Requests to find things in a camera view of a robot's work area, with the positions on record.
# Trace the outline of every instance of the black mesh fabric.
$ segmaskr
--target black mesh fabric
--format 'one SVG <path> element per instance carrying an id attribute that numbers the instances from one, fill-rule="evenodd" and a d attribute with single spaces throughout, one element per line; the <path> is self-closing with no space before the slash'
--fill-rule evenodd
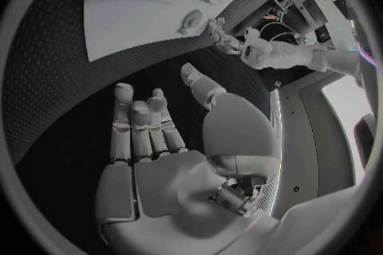
<path id="1" fill-rule="evenodd" d="M 267 0 L 234 0 L 220 15 L 231 30 Z M 105 86 L 176 55 L 211 44 L 204 33 L 131 48 L 89 63 L 84 0 L 34 0 L 8 56 L 3 116 L 13 161 L 60 116 Z"/>

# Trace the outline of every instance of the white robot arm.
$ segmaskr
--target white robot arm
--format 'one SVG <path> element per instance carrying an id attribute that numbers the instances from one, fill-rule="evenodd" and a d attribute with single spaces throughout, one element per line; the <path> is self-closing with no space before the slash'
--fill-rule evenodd
<path id="1" fill-rule="evenodd" d="M 317 71 L 332 70 L 360 78 L 359 56 L 356 52 L 330 50 L 324 45 L 295 46 L 282 41 L 267 41 L 259 38 L 257 29 L 247 28 L 245 42 L 238 41 L 222 30 L 223 20 L 210 22 L 209 31 L 217 45 L 228 54 L 237 54 L 254 69 L 287 69 L 307 66 Z"/>

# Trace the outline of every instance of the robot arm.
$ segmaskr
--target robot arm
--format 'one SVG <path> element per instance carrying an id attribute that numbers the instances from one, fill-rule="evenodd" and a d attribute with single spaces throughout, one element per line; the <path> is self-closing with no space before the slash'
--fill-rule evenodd
<path id="1" fill-rule="evenodd" d="M 254 69 L 307 66 L 317 71 L 331 70 L 352 75 L 357 80 L 360 78 L 359 55 L 355 52 L 330 50 L 324 45 L 295 46 L 282 41 L 267 41 L 259 38 L 259 31 L 252 28 L 247 28 L 245 42 L 241 43 L 225 34 L 222 24 L 220 18 L 209 25 L 217 45 L 225 48 L 228 54 L 239 55 L 245 64 Z"/>

